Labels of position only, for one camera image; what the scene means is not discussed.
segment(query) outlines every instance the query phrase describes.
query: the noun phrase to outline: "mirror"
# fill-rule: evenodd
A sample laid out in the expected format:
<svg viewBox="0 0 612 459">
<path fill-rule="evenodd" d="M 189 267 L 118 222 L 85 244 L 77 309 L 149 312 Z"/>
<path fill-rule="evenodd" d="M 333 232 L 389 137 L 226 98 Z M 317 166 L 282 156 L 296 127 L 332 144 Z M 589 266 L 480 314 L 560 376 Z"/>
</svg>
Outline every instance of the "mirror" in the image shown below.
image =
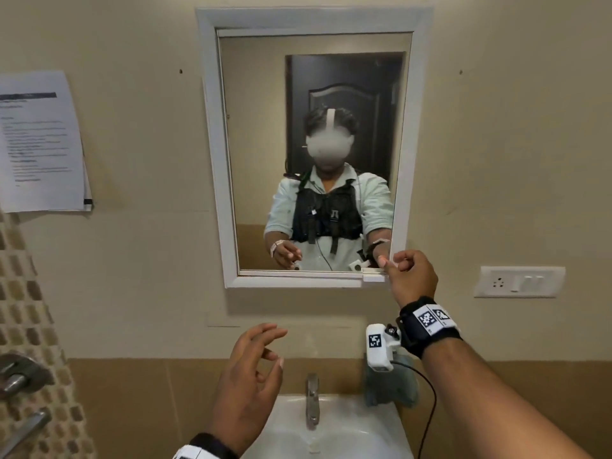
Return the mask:
<svg viewBox="0 0 612 459">
<path fill-rule="evenodd" d="M 389 254 L 411 35 L 219 39 L 241 272 Z"/>
</svg>

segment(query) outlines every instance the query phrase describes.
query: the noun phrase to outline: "light green shirt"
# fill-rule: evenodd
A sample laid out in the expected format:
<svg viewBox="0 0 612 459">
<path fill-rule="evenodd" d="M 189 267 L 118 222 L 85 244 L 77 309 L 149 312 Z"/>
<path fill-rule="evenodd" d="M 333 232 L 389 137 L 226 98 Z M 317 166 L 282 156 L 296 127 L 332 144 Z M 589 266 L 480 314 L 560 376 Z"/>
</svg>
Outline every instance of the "light green shirt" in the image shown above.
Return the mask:
<svg viewBox="0 0 612 459">
<path fill-rule="evenodd" d="M 295 245 L 302 250 L 302 261 L 299 263 L 301 270 L 350 272 L 349 264 L 360 259 L 357 252 L 363 248 L 365 236 L 376 229 L 393 227 L 393 202 L 387 182 L 382 177 L 369 172 L 358 176 L 355 169 L 345 163 L 344 172 L 334 184 L 333 189 L 346 184 L 349 178 L 355 179 L 353 186 L 355 187 L 357 210 L 363 223 L 363 239 L 340 238 L 336 254 L 329 253 L 332 247 L 332 237 L 319 237 L 315 245 L 308 242 L 295 242 Z M 282 232 L 291 238 L 299 184 L 299 180 L 291 178 L 284 178 L 280 181 L 279 189 L 273 197 L 264 233 Z M 315 169 L 312 170 L 310 180 L 305 187 L 325 193 L 323 182 Z"/>
</svg>

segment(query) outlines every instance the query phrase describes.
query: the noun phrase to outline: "mirror frame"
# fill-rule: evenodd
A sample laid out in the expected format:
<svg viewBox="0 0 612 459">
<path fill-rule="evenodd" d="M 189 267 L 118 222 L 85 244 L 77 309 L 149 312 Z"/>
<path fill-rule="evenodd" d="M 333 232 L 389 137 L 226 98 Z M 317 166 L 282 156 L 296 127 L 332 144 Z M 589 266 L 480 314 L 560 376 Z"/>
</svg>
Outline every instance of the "mirror frame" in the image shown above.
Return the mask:
<svg viewBox="0 0 612 459">
<path fill-rule="evenodd" d="M 240 270 L 225 122 L 219 39 L 274 35 L 412 33 L 398 164 L 391 252 L 406 246 L 433 6 L 197 8 L 206 122 L 226 288 L 358 288 L 384 282 L 381 272 Z"/>
</svg>

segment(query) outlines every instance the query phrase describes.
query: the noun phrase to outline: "black hair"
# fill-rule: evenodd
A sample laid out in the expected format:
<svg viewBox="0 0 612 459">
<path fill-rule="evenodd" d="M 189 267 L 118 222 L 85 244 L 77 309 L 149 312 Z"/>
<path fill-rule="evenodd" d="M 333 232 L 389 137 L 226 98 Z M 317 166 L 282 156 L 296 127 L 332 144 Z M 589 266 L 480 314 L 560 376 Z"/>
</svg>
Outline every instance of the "black hair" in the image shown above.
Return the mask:
<svg viewBox="0 0 612 459">
<path fill-rule="evenodd" d="M 328 109 L 328 106 L 320 106 L 306 114 L 304 118 L 304 127 L 307 136 L 311 136 L 315 131 L 325 128 Z M 344 127 L 351 135 L 355 135 L 359 127 L 359 123 L 352 112 L 343 107 L 336 109 L 333 116 L 333 124 L 338 127 Z"/>
</svg>

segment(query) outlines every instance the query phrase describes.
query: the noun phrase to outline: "door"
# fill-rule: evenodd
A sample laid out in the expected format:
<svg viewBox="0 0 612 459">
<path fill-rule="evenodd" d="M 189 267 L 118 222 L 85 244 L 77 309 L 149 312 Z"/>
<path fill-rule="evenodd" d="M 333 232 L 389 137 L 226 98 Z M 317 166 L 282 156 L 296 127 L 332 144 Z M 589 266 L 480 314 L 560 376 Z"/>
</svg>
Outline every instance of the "door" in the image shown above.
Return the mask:
<svg viewBox="0 0 612 459">
<path fill-rule="evenodd" d="M 359 122 L 348 162 L 388 181 L 403 60 L 401 52 L 286 56 L 287 171 L 303 174 L 312 166 L 303 147 L 306 114 L 344 107 Z"/>
</svg>

